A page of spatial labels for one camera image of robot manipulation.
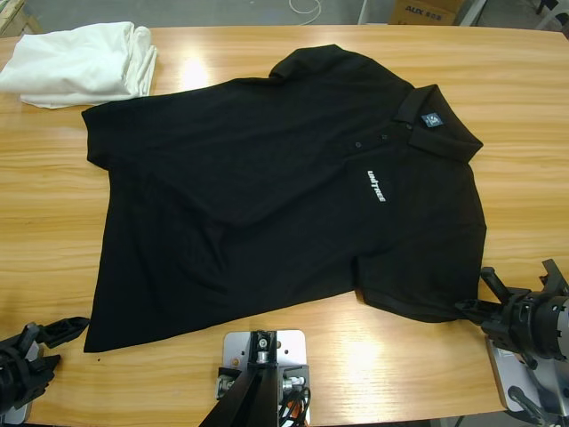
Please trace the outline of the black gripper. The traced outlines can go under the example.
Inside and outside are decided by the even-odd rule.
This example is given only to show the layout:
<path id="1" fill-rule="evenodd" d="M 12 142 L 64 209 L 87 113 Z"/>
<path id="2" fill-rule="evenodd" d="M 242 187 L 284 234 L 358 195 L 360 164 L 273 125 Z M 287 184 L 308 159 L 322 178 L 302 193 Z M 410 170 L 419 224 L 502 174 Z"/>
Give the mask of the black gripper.
<path id="1" fill-rule="evenodd" d="M 42 331 L 22 331 L 1 341 L 1 408 L 19 409 L 44 394 L 60 363 L 60 355 L 26 359 L 31 344 L 55 348 L 75 340 L 87 328 L 87 318 L 64 318 Z"/>
<path id="2" fill-rule="evenodd" d="M 568 333 L 559 325 L 568 313 L 566 291 L 524 290 L 511 295 L 493 267 L 482 268 L 482 279 L 501 303 L 469 299 L 457 302 L 455 307 L 472 323 L 482 323 L 482 330 L 496 347 L 525 359 L 568 358 L 568 350 L 561 343 Z"/>

